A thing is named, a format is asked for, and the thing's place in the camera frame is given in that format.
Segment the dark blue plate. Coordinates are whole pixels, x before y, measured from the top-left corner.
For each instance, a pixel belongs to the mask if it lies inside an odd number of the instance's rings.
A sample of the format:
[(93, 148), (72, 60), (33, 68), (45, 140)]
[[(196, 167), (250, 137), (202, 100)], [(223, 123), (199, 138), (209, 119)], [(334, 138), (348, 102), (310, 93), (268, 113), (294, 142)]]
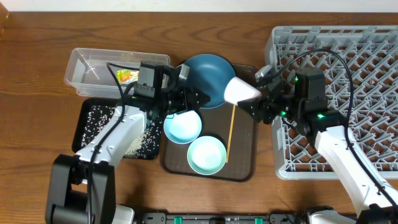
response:
[(232, 65), (223, 57), (214, 54), (200, 54), (186, 60), (189, 67), (187, 86), (194, 87), (210, 97), (200, 109), (213, 109), (225, 104), (224, 91), (236, 76)]

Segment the light blue bowl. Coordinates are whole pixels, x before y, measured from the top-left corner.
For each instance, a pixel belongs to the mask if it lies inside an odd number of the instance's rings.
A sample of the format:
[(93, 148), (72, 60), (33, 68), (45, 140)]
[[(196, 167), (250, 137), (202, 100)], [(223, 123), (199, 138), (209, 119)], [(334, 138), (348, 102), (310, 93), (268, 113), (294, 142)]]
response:
[(188, 144), (201, 133), (202, 121), (196, 111), (170, 114), (164, 120), (164, 133), (176, 144)]

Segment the mint green bowl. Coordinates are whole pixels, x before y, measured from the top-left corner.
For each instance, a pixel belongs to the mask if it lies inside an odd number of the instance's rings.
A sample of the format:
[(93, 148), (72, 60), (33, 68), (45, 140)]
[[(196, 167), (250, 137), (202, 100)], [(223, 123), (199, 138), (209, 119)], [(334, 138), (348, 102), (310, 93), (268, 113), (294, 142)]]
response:
[(226, 164), (226, 148), (218, 138), (202, 136), (189, 145), (187, 161), (197, 174), (213, 175)]

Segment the pink white cup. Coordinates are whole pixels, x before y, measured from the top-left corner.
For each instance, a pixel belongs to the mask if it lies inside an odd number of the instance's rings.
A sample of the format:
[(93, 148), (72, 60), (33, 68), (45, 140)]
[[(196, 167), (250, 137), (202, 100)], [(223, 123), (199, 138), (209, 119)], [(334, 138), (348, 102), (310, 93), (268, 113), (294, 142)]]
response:
[(225, 102), (236, 106), (240, 101), (255, 99), (260, 96), (261, 92), (258, 89), (238, 77), (232, 78), (224, 90)]

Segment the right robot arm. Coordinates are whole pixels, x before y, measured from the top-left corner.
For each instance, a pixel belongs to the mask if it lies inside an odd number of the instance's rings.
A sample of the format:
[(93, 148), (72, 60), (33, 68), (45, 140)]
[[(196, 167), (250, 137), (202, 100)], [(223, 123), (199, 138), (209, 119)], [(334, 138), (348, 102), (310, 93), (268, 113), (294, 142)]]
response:
[(343, 184), (357, 223), (397, 223), (397, 190), (358, 145), (348, 127), (349, 117), (328, 108), (323, 71), (297, 70), (291, 95), (283, 92), (282, 79), (276, 74), (268, 73), (258, 82), (265, 86), (265, 94), (249, 86), (235, 104), (257, 122), (269, 124), (277, 116), (294, 121), (296, 132), (329, 163)]

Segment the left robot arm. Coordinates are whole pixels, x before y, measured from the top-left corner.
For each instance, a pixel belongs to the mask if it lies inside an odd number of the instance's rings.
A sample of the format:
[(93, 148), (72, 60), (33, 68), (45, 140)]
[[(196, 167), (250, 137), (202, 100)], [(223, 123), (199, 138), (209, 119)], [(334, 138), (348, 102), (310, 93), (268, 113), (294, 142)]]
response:
[(187, 83), (181, 64), (140, 64), (138, 79), (122, 87), (113, 117), (74, 156), (53, 162), (45, 209), (46, 223), (132, 223), (134, 210), (116, 203), (115, 169), (132, 142), (157, 118), (194, 111), (210, 97)]

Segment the green orange snack wrapper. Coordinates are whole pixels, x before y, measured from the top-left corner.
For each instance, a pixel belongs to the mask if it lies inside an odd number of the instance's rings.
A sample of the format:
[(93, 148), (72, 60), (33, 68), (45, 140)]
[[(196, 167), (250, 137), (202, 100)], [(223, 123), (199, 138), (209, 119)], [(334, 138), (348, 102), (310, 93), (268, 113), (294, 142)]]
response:
[(128, 70), (122, 69), (116, 72), (116, 77), (120, 84), (130, 84), (132, 82), (137, 82), (139, 78), (139, 71), (138, 70)]

